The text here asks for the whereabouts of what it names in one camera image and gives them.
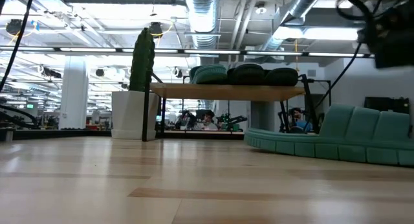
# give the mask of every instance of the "floor plank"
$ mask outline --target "floor plank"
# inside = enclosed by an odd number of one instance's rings
[[[241,141],[0,145],[1,223],[414,223],[414,169],[257,151]]]

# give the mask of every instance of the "green plant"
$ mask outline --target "green plant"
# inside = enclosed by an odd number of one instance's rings
[[[153,71],[155,43],[148,28],[144,28],[135,42],[131,76],[129,77],[130,91],[145,91],[147,71]]]

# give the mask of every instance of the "teal sofa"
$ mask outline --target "teal sofa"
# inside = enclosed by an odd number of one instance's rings
[[[276,153],[351,162],[414,166],[409,115],[335,104],[319,135],[250,128],[245,142]]]

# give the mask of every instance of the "person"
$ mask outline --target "person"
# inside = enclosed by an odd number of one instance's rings
[[[194,126],[194,130],[219,130],[219,128],[213,123],[214,112],[208,110],[204,114],[204,120],[202,123],[198,123]]]
[[[308,126],[305,129],[307,121],[302,120],[302,112],[301,109],[298,107],[295,107],[293,109],[293,118],[295,120],[296,126],[303,129],[305,132],[310,132],[313,129],[313,126],[311,123],[308,123]]]

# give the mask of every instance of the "table leg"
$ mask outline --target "table leg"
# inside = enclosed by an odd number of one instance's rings
[[[308,79],[306,77],[306,74],[302,75],[302,82],[303,82],[303,87],[305,88],[305,98],[306,98],[306,101],[308,103],[308,108],[309,108],[309,112],[310,112],[310,119],[313,120],[312,121],[313,130],[314,130],[315,133],[319,133],[319,120],[318,120],[318,117],[316,116],[316,110],[315,110],[315,106],[313,104],[311,89],[309,89],[309,83],[308,83]]]
[[[147,71],[145,82],[145,95],[144,95],[144,113],[142,115],[142,141],[147,141],[148,131],[148,106],[149,106],[149,83],[151,81],[152,71]]]
[[[287,118],[287,113],[286,113],[285,105],[283,104],[283,101],[280,102],[280,108],[282,112],[283,121],[285,123],[285,131],[286,133],[289,133],[290,132],[289,119]]]
[[[162,109],[161,109],[161,137],[164,138],[164,130],[166,125],[166,98],[162,98]]]

